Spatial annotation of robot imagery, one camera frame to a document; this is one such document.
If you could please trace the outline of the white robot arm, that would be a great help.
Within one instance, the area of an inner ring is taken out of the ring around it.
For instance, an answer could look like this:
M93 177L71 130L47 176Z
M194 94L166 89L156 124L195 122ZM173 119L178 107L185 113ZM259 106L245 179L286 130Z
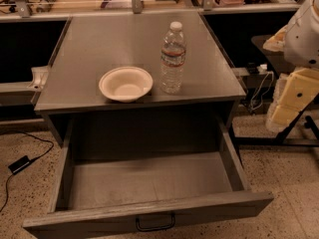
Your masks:
M319 94L319 0L305 0L263 48L283 52L294 67L292 73L279 76L267 112L266 127L281 132Z

